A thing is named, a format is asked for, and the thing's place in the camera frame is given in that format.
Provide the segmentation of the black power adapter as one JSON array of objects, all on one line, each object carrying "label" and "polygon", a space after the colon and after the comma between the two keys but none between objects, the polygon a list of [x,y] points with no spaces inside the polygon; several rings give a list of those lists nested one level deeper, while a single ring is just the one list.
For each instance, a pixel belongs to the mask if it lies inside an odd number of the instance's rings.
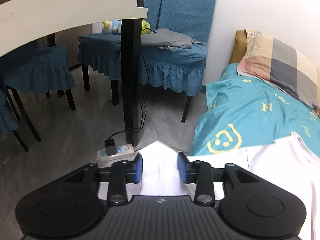
[{"label": "black power adapter", "polygon": [[104,143],[105,143],[106,155],[107,156],[116,155],[117,149],[116,149],[116,146],[115,146],[114,139],[112,139],[112,138],[106,139],[104,141]]}]

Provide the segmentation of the blue covered chair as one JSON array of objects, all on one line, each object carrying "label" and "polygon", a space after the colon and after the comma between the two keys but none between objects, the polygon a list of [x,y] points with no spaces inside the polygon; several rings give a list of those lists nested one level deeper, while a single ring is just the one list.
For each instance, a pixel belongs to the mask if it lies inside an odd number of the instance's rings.
[{"label": "blue covered chair", "polygon": [[148,34],[141,35],[140,81],[184,92],[187,101],[201,91],[216,0],[144,0]]},{"label": "blue covered chair", "polygon": [[[144,0],[144,6],[148,8],[146,21],[151,25],[151,29],[157,29],[161,0]],[[119,103],[120,40],[119,34],[95,33],[78,37],[80,42],[78,59],[82,66],[85,91],[90,90],[88,68],[91,67],[111,80],[112,105],[114,106]]]}]

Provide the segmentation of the white garment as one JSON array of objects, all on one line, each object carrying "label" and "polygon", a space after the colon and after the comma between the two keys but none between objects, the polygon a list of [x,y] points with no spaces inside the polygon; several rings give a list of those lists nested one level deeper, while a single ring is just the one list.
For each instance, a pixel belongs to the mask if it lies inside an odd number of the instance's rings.
[{"label": "white garment", "polygon": [[[160,141],[140,150],[143,175],[139,184],[127,184],[127,195],[179,196],[195,194],[195,184],[179,179],[177,152]],[[242,147],[225,153],[192,156],[223,168],[234,163],[296,195],[306,207],[301,239],[319,239],[319,157],[295,132],[267,145]]]}]

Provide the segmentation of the yellow blue plush toy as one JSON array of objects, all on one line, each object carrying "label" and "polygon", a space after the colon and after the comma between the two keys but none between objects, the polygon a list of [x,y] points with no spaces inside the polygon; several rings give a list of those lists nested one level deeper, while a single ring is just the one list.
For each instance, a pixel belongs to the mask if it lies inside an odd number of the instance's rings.
[{"label": "yellow blue plush toy", "polygon": [[[114,21],[103,21],[103,28],[102,31],[104,34],[121,34],[121,29],[122,29],[122,20],[114,20]],[[148,34],[152,32],[151,30],[151,25],[145,21],[142,20],[142,34]]]}]

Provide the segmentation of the grey cloth on chair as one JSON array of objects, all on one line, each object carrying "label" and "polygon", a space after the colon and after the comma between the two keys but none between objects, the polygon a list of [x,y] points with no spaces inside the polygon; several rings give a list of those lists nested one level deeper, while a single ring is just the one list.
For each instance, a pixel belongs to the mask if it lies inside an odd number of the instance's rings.
[{"label": "grey cloth on chair", "polygon": [[205,45],[204,42],[200,42],[188,35],[168,29],[157,29],[141,36],[142,46],[158,47],[170,51],[174,48],[191,49],[193,44]]}]

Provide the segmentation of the brown headboard cushion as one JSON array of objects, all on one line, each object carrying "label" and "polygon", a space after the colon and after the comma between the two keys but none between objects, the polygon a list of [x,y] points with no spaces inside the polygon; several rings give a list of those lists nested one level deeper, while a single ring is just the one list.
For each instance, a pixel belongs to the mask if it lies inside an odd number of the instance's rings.
[{"label": "brown headboard cushion", "polygon": [[229,59],[229,64],[239,63],[247,50],[247,33],[245,30],[237,30],[234,36],[234,46]]}]

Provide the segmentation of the blue chair near table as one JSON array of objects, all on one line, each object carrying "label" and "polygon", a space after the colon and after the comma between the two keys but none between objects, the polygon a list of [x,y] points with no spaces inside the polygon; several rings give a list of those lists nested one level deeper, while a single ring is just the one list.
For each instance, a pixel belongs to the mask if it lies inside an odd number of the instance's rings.
[{"label": "blue chair near table", "polygon": [[38,47],[30,42],[1,57],[1,134],[13,133],[22,148],[28,147],[17,133],[18,124],[9,102],[8,89],[45,94],[63,90],[69,108],[75,110],[71,89],[75,87],[67,67],[67,50],[64,46]]}]

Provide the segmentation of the white power strip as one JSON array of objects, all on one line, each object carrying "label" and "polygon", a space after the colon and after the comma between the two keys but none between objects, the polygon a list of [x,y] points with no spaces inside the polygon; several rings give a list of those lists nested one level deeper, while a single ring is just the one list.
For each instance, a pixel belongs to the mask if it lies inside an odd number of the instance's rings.
[{"label": "white power strip", "polygon": [[101,149],[97,152],[97,160],[100,162],[108,162],[119,159],[125,159],[135,155],[134,148],[131,144],[121,146],[112,146],[110,150]]}]

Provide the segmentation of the teal patterned bed sheet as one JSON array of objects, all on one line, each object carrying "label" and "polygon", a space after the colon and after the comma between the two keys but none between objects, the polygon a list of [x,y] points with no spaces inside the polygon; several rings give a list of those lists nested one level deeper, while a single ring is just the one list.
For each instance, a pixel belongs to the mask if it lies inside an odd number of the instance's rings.
[{"label": "teal patterned bed sheet", "polygon": [[319,155],[319,117],[304,103],[229,64],[206,85],[208,110],[198,120],[191,155],[224,153],[271,144],[291,132]]}]

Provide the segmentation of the blue covered chair left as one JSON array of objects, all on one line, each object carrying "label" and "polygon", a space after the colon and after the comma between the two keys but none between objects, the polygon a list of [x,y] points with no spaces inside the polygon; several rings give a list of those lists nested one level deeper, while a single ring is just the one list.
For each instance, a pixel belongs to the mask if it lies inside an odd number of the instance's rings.
[{"label": "blue covered chair left", "polygon": [[[144,0],[144,6],[148,8],[146,21],[151,25],[151,29],[157,29],[161,0]],[[90,90],[88,68],[91,67],[111,80],[112,105],[114,106],[119,103],[120,40],[119,34],[95,33],[78,37],[80,42],[78,59],[82,66],[85,91]]]}]

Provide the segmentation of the plaid pillow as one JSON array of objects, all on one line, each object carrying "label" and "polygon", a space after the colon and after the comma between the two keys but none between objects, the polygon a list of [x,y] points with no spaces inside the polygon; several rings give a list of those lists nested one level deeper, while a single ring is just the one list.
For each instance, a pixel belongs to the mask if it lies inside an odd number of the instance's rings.
[{"label": "plaid pillow", "polygon": [[238,74],[258,77],[319,109],[319,66],[274,37],[260,34],[250,40]]}]

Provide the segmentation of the blue covered chair right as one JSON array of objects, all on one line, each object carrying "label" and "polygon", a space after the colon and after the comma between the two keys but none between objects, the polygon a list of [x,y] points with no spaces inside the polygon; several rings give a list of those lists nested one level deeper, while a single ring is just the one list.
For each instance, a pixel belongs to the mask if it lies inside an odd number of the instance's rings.
[{"label": "blue covered chair right", "polygon": [[184,92],[187,101],[201,91],[216,0],[144,0],[148,34],[141,35],[140,81]]}]

